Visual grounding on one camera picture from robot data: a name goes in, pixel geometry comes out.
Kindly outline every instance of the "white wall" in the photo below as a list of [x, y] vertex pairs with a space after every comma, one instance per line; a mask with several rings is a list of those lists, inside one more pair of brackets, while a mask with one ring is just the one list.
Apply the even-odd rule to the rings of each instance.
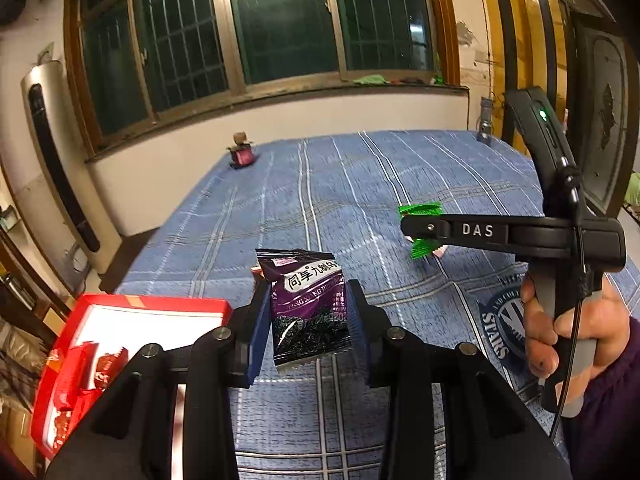
[[[61, 259], [68, 249], [68, 237], [60, 237], [68, 228], [56, 208], [48, 189], [35, 186], [43, 178], [42, 170], [31, 142], [27, 119], [22, 102], [20, 81], [36, 65], [38, 53], [51, 41], [54, 42], [54, 57], [63, 58], [63, 0], [27, 0], [20, 18], [6, 27], [0, 27], [0, 151], [4, 173], [20, 206], [37, 210], [27, 218], [34, 232], [40, 235], [40, 245], [48, 243], [55, 247], [56, 255], [50, 259]], [[7, 183], [0, 186], [1, 201], [12, 203]], [[11, 230], [10, 236], [30, 264], [57, 292], [66, 293], [65, 287], [55, 277], [48, 263], [38, 250], [23, 224]]]
[[475, 130], [478, 124], [480, 99], [490, 97], [492, 90], [489, 63], [491, 30], [484, 8], [484, 0], [453, 0], [458, 26], [460, 84], [469, 87], [471, 98], [470, 130]]
[[466, 96], [416, 92], [306, 98], [177, 128], [92, 164], [98, 190], [124, 235], [164, 222], [225, 155], [234, 132], [260, 144], [359, 130], [466, 130]]

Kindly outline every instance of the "blue plaid bedsheet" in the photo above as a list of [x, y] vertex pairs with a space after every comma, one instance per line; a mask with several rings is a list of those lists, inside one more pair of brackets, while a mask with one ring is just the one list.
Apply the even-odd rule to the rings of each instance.
[[[411, 260], [398, 206], [442, 202], [445, 213], [540, 216], [532, 161], [470, 132], [384, 131], [258, 147], [250, 168], [219, 161], [153, 236], [119, 292], [220, 297], [246, 304], [255, 248], [334, 253], [369, 303], [424, 341], [452, 348], [476, 343], [545, 430], [529, 373], [507, 372], [485, 337], [478, 302], [487, 302], [525, 264], [507, 254], [450, 247], [439, 260]], [[640, 274], [628, 261], [613, 276], [630, 311]], [[234, 390], [232, 417], [243, 479], [375, 479], [385, 433], [386, 390], [369, 390], [351, 351], [280, 375], [267, 345], [250, 390]], [[444, 478], [445, 432], [434, 388], [435, 477]]]

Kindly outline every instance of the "cable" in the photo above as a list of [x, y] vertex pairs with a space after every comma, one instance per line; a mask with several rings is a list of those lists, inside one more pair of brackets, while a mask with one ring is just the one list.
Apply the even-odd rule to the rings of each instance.
[[471, 114], [471, 90], [466, 90], [466, 129], [469, 130], [469, 115]]
[[[576, 196], [578, 196], [578, 188], [580, 187], [580, 178], [569, 178], [568, 182], [572, 184], [573, 189], [576, 192]], [[578, 249], [578, 260], [580, 263], [580, 279], [584, 280], [584, 277], [587, 273], [586, 266], [584, 264], [584, 237], [582, 233], [582, 215], [580, 211], [580, 201], [577, 200], [575, 204], [574, 210], [574, 228], [577, 239], [577, 249]], [[582, 293], [583, 287], [580, 287], [580, 296], [583, 296]], [[558, 427], [560, 426], [560, 420], [562, 417], [562, 411], [564, 410], [564, 404], [566, 403], [566, 396], [569, 393], [569, 382], [571, 381], [571, 372], [574, 367], [574, 357], [575, 357], [575, 348], [578, 345], [578, 330], [580, 330], [580, 316], [582, 315], [582, 298], [578, 300], [578, 304], [575, 306], [574, 310], [574, 325], [571, 329], [571, 349], [569, 351], [569, 362], [566, 368], [566, 375], [564, 377], [564, 382], [562, 383], [562, 390], [560, 392], [560, 400], [558, 402], [558, 411], [554, 416], [553, 424], [551, 425], [551, 431], [549, 432], [549, 438], [551, 442], [556, 439], [556, 433], [558, 432]]]

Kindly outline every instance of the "purple sleeve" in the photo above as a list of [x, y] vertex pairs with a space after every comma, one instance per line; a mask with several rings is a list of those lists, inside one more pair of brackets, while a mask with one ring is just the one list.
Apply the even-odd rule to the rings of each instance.
[[625, 351], [595, 378], [575, 418], [563, 419], [574, 480], [640, 476], [640, 322]]

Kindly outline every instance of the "window frame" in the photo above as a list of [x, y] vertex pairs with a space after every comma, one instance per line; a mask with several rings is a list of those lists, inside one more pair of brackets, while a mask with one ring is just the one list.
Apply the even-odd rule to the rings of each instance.
[[82, 27], [92, 17], [110, 8], [117, 1], [119, 0], [103, 0], [82, 16], [80, 0], [64, 0], [63, 33], [67, 78], [72, 105], [89, 158], [94, 158], [115, 146], [123, 145], [135, 137], [208, 112], [270, 96], [294, 95], [319, 89], [349, 88], [353, 87], [353, 79], [371, 73], [379, 73], [388, 79], [402, 79], [410, 76], [419, 77], [424, 81], [429, 81], [432, 76], [439, 74], [447, 85], [460, 86], [458, 37], [452, 0], [425, 0], [430, 23], [431, 41], [436, 57], [434, 60], [435, 72], [421, 70], [348, 70], [346, 49], [342, 36], [342, 23], [338, 12], [338, 1], [327, 0], [338, 57], [337, 72], [294, 76], [256, 84], [247, 84], [244, 80], [231, 1], [212, 0], [228, 89], [157, 112], [153, 110], [145, 78], [136, 29], [134, 0], [125, 0], [136, 75], [142, 89], [148, 116], [137, 123], [126, 126], [115, 134], [104, 136], [101, 133], [89, 91], [84, 65], [84, 50], [82, 48]]

